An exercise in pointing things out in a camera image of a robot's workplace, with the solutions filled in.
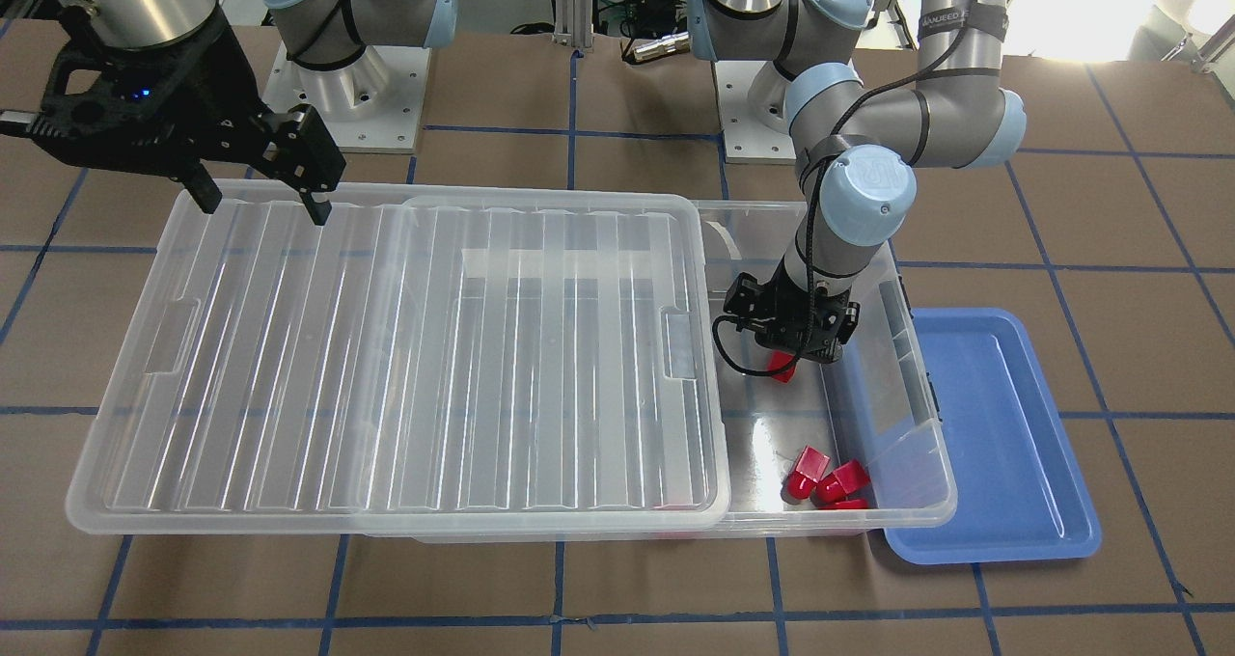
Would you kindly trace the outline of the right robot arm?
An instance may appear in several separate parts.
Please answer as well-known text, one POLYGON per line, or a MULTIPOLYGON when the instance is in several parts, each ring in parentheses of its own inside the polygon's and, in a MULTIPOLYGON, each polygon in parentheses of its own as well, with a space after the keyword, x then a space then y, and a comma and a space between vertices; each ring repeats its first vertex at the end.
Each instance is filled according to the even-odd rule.
POLYGON ((36 111, 2 133, 68 166, 170 178, 203 212, 222 194, 207 162, 248 166, 300 196, 312 224, 345 156, 310 105, 272 110, 217 0, 58 0, 68 41, 36 111))

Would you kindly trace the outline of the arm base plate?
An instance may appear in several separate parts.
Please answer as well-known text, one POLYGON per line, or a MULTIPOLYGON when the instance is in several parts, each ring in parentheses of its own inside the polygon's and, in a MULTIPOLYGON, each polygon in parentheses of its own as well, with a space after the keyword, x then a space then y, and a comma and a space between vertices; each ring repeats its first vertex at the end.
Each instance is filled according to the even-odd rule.
POLYGON ((771 61, 719 61, 713 67, 725 158, 732 163, 795 162, 802 149, 790 142, 790 120, 834 85, 862 84, 852 64, 815 65, 793 80, 771 61))
POLYGON ((432 49, 368 46, 352 65, 309 70, 279 46, 263 98, 275 111, 309 103, 345 153, 415 151, 432 49))

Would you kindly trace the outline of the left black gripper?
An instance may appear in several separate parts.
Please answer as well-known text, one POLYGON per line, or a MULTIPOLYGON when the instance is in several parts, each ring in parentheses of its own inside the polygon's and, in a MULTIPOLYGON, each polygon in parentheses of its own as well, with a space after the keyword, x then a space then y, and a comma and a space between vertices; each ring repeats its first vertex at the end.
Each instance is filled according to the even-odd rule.
POLYGON ((784 272, 766 283, 741 273, 729 287, 724 313, 736 317, 739 330, 753 330, 755 342, 764 348, 802 351, 803 360, 834 363, 860 326, 861 305, 850 300, 848 290, 827 296, 818 289, 808 296, 784 272))

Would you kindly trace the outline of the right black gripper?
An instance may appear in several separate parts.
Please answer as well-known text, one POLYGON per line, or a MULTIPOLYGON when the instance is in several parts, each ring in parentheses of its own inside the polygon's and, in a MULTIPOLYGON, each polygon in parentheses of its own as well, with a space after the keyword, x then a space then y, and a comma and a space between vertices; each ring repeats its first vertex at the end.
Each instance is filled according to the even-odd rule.
POLYGON ((175 41, 142 49, 104 44, 96 16, 59 14, 69 40, 35 111, 2 112, 2 133, 77 167, 182 178, 212 215, 222 194, 204 162, 253 167, 296 191, 315 226, 345 156, 312 105, 277 114, 261 101, 247 57, 222 10, 175 41))

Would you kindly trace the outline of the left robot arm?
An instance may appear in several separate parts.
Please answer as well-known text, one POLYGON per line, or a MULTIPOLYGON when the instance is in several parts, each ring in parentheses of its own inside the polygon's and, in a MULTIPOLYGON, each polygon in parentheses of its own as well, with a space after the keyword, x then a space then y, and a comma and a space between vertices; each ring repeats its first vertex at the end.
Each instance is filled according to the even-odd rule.
POLYGON ((781 114, 806 199, 768 280, 742 273, 729 322, 793 360, 832 363, 856 327, 853 282, 903 226, 918 168, 1005 163, 1023 98, 1002 88, 1007 0, 921 0, 918 70, 867 86, 852 67, 873 0, 687 0, 699 59, 760 61, 785 82, 781 114))

